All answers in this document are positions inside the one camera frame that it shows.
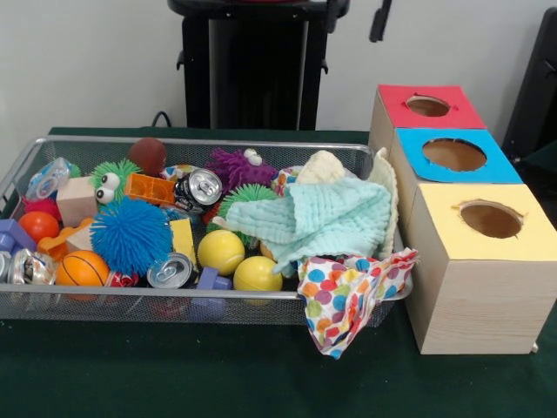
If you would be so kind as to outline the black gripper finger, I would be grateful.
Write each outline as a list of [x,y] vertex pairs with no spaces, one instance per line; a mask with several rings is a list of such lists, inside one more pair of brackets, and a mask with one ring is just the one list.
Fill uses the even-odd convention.
[[392,2],[392,0],[382,0],[381,5],[375,10],[369,34],[371,43],[383,41]]
[[325,20],[326,32],[332,34],[335,31],[336,23],[342,9],[341,1],[327,0],[327,14]]

